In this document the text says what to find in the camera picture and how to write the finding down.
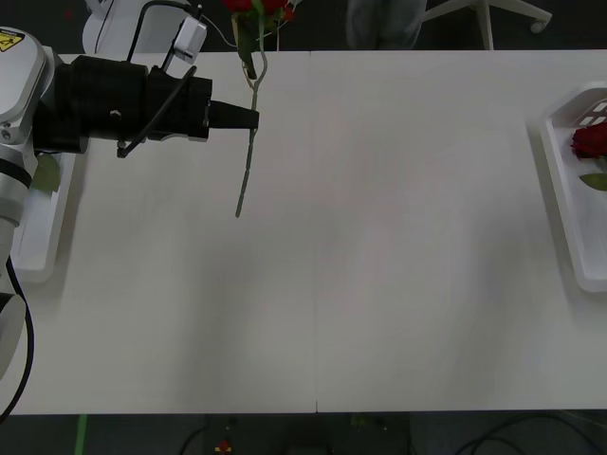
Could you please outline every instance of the gray pants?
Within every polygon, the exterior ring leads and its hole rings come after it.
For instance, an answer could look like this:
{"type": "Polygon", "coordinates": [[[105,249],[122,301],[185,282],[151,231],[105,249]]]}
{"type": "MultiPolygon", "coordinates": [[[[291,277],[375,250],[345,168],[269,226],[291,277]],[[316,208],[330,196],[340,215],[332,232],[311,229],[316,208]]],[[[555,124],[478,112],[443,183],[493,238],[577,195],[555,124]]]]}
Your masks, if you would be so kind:
{"type": "Polygon", "coordinates": [[[346,35],[353,49],[411,49],[426,0],[348,0],[346,35]]]}

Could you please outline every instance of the black cable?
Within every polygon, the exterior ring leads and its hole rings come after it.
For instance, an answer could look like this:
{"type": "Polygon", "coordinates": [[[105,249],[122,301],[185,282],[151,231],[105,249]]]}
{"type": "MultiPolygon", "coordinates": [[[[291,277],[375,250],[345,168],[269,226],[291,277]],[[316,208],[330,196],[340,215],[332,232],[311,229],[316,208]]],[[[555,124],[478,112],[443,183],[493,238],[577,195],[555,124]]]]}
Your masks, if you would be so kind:
{"type": "Polygon", "coordinates": [[[103,28],[105,27],[105,22],[107,21],[107,16],[110,15],[110,11],[112,10],[112,7],[114,6],[114,2],[116,0],[112,0],[112,3],[110,3],[110,8],[107,9],[107,12],[105,13],[105,17],[103,18],[103,22],[101,23],[101,28],[99,29],[99,35],[97,35],[97,42],[95,43],[95,53],[97,53],[97,49],[99,48],[99,39],[101,37],[101,33],[103,32],[103,28]]]}
{"type": "Polygon", "coordinates": [[[129,49],[129,55],[126,58],[127,62],[131,62],[131,59],[133,58],[133,54],[135,53],[135,47],[137,46],[137,41],[139,39],[139,34],[141,33],[141,27],[143,26],[143,19],[145,19],[145,13],[151,7],[171,7],[171,8],[177,8],[177,9],[183,9],[186,12],[190,9],[190,7],[188,7],[188,5],[184,5],[184,4],[178,3],[178,2],[171,2],[168,0],[152,0],[148,3],[146,3],[145,5],[143,5],[143,8],[141,9],[141,12],[139,13],[137,27],[135,28],[135,35],[133,36],[133,43],[131,43],[131,48],[129,49]]]}
{"type": "Polygon", "coordinates": [[[135,137],[135,139],[133,139],[133,141],[126,148],[122,148],[120,146],[118,147],[118,156],[119,157],[125,158],[126,156],[128,156],[131,152],[133,152],[133,150],[135,150],[135,148],[141,143],[141,141],[143,139],[145,139],[152,132],[152,130],[154,130],[154,128],[156,127],[156,124],[162,119],[162,117],[171,108],[171,104],[173,104],[173,101],[175,101],[175,98],[177,98],[177,95],[179,95],[179,92],[183,89],[185,84],[193,76],[193,73],[196,72],[196,69],[197,69],[196,66],[192,66],[192,67],[190,67],[190,69],[188,69],[188,72],[183,76],[183,78],[181,78],[181,81],[179,81],[177,83],[177,85],[175,86],[175,89],[173,90],[171,95],[169,95],[169,98],[167,98],[166,101],[164,101],[164,104],[162,104],[160,109],[158,109],[158,112],[156,112],[156,114],[148,122],[148,124],[143,127],[143,129],[139,132],[139,134],[135,137]]]}
{"type": "Polygon", "coordinates": [[[181,446],[181,450],[179,450],[179,455],[186,455],[186,450],[188,450],[188,447],[190,446],[190,444],[192,443],[192,441],[194,439],[196,439],[196,436],[198,436],[199,434],[204,433],[205,429],[207,429],[206,425],[203,428],[197,429],[190,436],[188,436],[188,438],[185,440],[185,442],[181,446]]]}
{"type": "Polygon", "coordinates": [[[474,446],[476,444],[479,444],[479,447],[480,447],[480,445],[482,443],[487,442],[487,441],[492,441],[494,443],[501,443],[504,446],[510,447],[512,450],[514,450],[515,452],[517,452],[519,455],[526,455],[526,453],[524,452],[524,450],[522,450],[519,446],[517,446],[513,442],[509,441],[506,438],[498,438],[497,436],[490,436],[490,437],[487,437],[487,438],[475,439],[474,441],[470,441],[465,446],[463,446],[461,450],[466,450],[468,447],[474,446]]]}
{"type": "MultiPolygon", "coordinates": [[[[578,434],[578,436],[581,439],[583,439],[584,442],[586,444],[588,444],[588,446],[590,446],[592,449],[594,449],[598,454],[603,455],[603,451],[600,449],[600,447],[597,445],[597,443],[595,443],[592,439],[590,439],[578,427],[567,422],[565,419],[561,419],[560,417],[557,417],[555,415],[544,414],[544,413],[529,413],[529,414],[515,416],[510,419],[505,420],[502,424],[498,425],[497,427],[495,427],[493,429],[490,429],[483,436],[481,436],[475,442],[473,442],[473,449],[472,449],[471,455],[474,455],[476,453],[478,448],[481,446],[481,444],[487,438],[491,437],[493,434],[497,433],[498,431],[501,431],[502,429],[505,429],[508,427],[512,427],[513,425],[520,424],[521,422],[525,422],[528,420],[535,420],[535,419],[547,419],[547,420],[553,420],[556,422],[560,422],[561,424],[574,430],[578,434]]],[[[471,446],[471,443],[467,443],[466,445],[460,447],[459,450],[457,450],[457,452],[455,452],[455,455],[461,455],[464,452],[464,450],[466,450],[470,446],[471,446]]]]}
{"type": "Polygon", "coordinates": [[[26,300],[26,296],[23,293],[23,289],[21,289],[21,285],[17,280],[17,276],[15,275],[15,269],[12,267],[12,260],[10,259],[10,256],[7,259],[7,271],[9,272],[10,284],[12,284],[12,287],[14,288],[17,295],[21,297],[21,299],[23,299],[23,302],[26,304],[26,330],[28,332],[28,353],[26,356],[26,367],[23,370],[21,382],[19,383],[17,391],[12,397],[12,400],[10,400],[9,405],[4,410],[4,412],[2,412],[2,415],[0,415],[0,425],[2,425],[9,418],[10,413],[12,412],[12,410],[15,409],[15,406],[17,406],[17,403],[21,399],[21,395],[23,395],[23,391],[26,389],[26,384],[28,383],[29,375],[31,374],[31,367],[34,363],[34,324],[31,319],[31,313],[29,312],[28,301],[26,300]]]}

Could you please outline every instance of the white chair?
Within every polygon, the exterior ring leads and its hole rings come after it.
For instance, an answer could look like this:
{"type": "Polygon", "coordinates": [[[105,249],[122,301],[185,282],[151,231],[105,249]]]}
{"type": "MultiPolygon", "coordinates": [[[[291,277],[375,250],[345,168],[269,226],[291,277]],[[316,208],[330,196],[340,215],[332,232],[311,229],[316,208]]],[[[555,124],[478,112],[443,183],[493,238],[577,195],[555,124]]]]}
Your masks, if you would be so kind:
{"type": "Polygon", "coordinates": [[[533,5],[529,5],[522,0],[449,0],[436,8],[426,11],[426,14],[424,15],[424,22],[430,21],[431,19],[443,16],[445,14],[449,14],[450,12],[457,11],[458,9],[476,9],[478,25],[481,28],[485,49],[493,50],[493,33],[491,32],[489,7],[506,9],[508,11],[518,12],[524,16],[534,18],[536,22],[531,26],[531,31],[533,33],[542,32],[552,18],[552,14],[549,12],[534,7],[533,5]]]}

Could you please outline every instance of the chair leg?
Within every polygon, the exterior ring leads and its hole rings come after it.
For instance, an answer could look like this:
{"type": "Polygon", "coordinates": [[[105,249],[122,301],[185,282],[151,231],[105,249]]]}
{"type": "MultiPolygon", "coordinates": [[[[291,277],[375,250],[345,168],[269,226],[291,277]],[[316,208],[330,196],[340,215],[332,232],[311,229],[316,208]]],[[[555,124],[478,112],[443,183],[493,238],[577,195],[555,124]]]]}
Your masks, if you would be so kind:
{"type": "Polygon", "coordinates": [[[444,16],[445,14],[449,14],[450,12],[457,11],[458,9],[463,9],[469,7],[476,3],[476,0],[449,0],[448,2],[443,3],[437,7],[429,9],[424,14],[424,21],[430,21],[439,16],[444,16]]]}
{"type": "Polygon", "coordinates": [[[495,8],[505,9],[507,11],[518,12],[523,16],[533,17],[540,22],[548,23],[552,19],[552,14],[543,9],[529,5],[523,0],[488,0],[489,4],[495,8]]]}
{"type": "Polygon", "coordinates": [[[476,17],[478,18],[478,27],[483,35],[485,50],[493,50],[493,31],[491,30],[491,16],[489,15],[487,0],[481,0],[476,5],[476,17]]]}

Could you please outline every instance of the floor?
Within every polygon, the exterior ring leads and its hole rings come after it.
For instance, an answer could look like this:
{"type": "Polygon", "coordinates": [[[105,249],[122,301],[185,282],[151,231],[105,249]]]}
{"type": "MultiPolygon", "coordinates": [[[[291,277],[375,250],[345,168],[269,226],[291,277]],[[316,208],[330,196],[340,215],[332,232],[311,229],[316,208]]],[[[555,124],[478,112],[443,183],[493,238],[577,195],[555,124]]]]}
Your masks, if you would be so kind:
{"type": "MultiPolygon", "coordinates": [[[[518,415],[521,414],[428,412],[89,416],[83,452],[74,450],[77,416],[11,417],[0,428],[0,452],[9,455],[211,455],[222,441],[229,440],[233,455],[453,455],[465,443],[518,415]],[[201,428],[204,431],[181,452],[188,436],[201,428]]],[[[605,412],[586,412],[578,418],[562,412],[550,415],[575,425],[602,453],[607,450],[605,427],[580,420],[607,422],[605,412]]],[[[519,455],[594,453],[574,430],[546,418],[507,428],[500,431],[498,437],[515,444],[519,455]]],[[[497,443],[500,444],[487,443],[483,455],[512,453],[511,447],[497,443]]]]}
{"type": "MultiPolygon", "coordinates": [[[[607,2],[600,0],[530,0],[550,10],[554,18],[539,35],[529,31],[523,16],[494,9],[491,12],[497,49],[581,49],[606,48],[607,2]]],[[[282,50],[344,50],[347,0],[305,0],[297,20],[284,28],[282,50]]],[[[429,0],[429,8],[442,0],[429,0]]],[[[222,0],[205,0],[205,13],[224,30],[230,18],[222,0]]],[[[0,26],[17,27],[36,36],[59,53],[83,51],[81,34],[88,12],[83,0],[3,0],[0,26]]],[[[424,24],[416,45],[418,50],[481,49],[476,17],[461,10],[424,24]]],[[[205,51],[230,50],[212,33],[205,51]]],[[[234,453],[280,454],[286,446],[330,445],[335,453],[407,453],[411,436],[419,455],[454,453],[465,441],[507,418],[501,412],[416,413],[374,415],[266,415],[266,416],[91,416],[84,453],[87,455],[177,454],[187,435],[207,427],[203,437],[193,442],[187,454],[213,453],[224,437],[230,437],[234,453]]],[[[607,422],[604,412],[585,413],[584,418],[607,422]]],[[[11,417],[0,428],[0,451],[7,454],[59,455],[72,453],[77,416],[11,417]]],[[[607,448],[607,427],[579,419],[580,425],[607,448]]],[[[508,437],[526,453],[590,453],[587,445],[569,430],[548,421],[512,429],[508,437]]],[[[506,453],[507,446],[488,446],[486,453],[506,453]]]]}

